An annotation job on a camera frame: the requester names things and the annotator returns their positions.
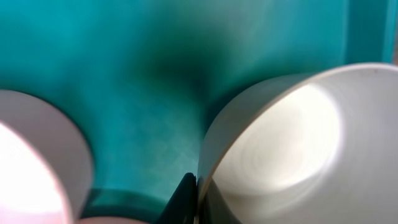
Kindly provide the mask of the grey bowl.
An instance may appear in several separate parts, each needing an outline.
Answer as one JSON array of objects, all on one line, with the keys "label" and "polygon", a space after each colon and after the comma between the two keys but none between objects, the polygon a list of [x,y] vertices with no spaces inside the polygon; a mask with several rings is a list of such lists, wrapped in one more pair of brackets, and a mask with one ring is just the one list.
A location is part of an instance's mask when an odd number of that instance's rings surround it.
[{"label": "grey bowl", "polygon": [[214,119],[201,223],[396,223],[397,67],[359,63],[257,83]]}]

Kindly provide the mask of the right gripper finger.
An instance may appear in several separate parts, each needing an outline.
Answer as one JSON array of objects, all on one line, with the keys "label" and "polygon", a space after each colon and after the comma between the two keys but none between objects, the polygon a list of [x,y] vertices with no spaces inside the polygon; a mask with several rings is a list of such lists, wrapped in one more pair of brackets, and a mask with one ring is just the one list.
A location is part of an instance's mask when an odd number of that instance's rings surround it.
[{"label": "right gripper finger", "polygon": [[197,180],[186,173],[155,224],[193,224],[197,212]]}]

